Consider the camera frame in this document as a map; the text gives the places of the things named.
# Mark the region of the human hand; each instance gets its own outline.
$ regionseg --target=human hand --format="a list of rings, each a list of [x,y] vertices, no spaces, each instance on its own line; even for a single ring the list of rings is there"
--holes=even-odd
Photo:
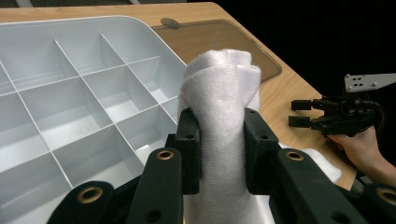
[[[345,151],[348,158],[361,172],[365,172],[383,160],[378,148],[374,126],[361,133],[356,133],[352,137],[344,134],[329,134],[328,137],[341,146],[340,148]]]

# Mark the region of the white cloth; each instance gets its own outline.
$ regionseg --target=white cloth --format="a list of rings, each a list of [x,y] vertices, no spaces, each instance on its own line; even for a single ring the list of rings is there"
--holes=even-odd
[[[188,64],[184,78],[178,114],[190,107],[197,118],[202,156],[200,192],[184,196],[186,223],[274,223],[269,197],[249,194],[245,180],[245,107],[259,110],[261,69],[249,52],[210,50]]]
[[[286,145],[283,145],[279,143],[279,145],[282,148],[288,147]],[[341,177],[341,170],[334,167],[329,161],[326,160],[326,158],[320,154],[317,150],[313,148],[303,148],[300,149],[301,151],[305,152],[308,154],[312,160],[315,161],[315,163],[320,167],[320,169],[323,171],[323,173],[334,183],[336,182],[340,177]]]

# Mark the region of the metal bracket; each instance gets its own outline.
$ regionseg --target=metal bracket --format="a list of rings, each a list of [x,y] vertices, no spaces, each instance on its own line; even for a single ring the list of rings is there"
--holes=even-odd
[[[396,82],[396,73],[344,77],[346,92],[373,91]]]

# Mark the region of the white tray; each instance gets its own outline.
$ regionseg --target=white tray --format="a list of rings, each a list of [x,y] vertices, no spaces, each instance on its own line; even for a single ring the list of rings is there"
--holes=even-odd
[[[72,188],[140,175],[177,130],[185,66],[130,17],[0,24],[0,223],[46,223]]]

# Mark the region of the white plastic organizer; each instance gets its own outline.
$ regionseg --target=white plastic organizer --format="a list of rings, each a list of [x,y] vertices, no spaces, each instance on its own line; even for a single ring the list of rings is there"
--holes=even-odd
[[[185,66],[130,17],[0,24],[0,223],[46,223],[72,188],[139,176],[177,130]]]

